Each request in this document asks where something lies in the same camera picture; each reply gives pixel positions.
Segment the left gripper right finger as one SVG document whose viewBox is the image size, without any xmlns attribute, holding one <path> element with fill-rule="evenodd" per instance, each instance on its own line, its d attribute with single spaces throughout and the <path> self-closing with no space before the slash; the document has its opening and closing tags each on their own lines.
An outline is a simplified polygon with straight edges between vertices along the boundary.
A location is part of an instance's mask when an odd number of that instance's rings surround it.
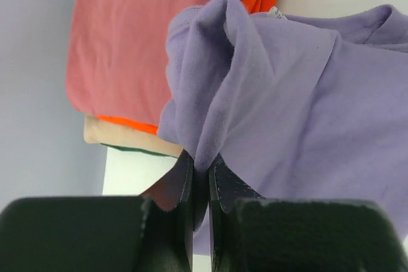
<svg viewBox="0 0 408 272">
<path fill-rule="evenodd" d="M 404 248 L 378 205 L 267 199 L 217 156 L 209 168 L 213 271 L 403 271 Z"/>
</svg>

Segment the purple t-shirt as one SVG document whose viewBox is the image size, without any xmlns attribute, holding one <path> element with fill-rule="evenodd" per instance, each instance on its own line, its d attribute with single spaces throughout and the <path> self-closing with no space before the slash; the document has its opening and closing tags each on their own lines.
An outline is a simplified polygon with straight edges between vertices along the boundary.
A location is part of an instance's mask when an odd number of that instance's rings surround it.
<svg viewBox="0 0 408 272">
<path fill-rule="evenodd" d="M 249 14 L 211 0 L 168 28 L 158 135 L 200 180 L 220 155 L 262 196 L 377 203 L 407 236 L 407 16 Z"/>
</svg>

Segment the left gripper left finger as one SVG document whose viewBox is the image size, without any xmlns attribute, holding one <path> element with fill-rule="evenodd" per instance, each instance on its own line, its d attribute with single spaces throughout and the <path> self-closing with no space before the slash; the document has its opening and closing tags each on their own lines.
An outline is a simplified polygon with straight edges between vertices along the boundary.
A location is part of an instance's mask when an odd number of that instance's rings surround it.
<svg viewBox="0 0 408 272">
<path fill-rule="evenodd" d="M 139 196 L 35 197 L 1 212 L 2 271 L 190 271 L 193 160 Z"/>
</svg>

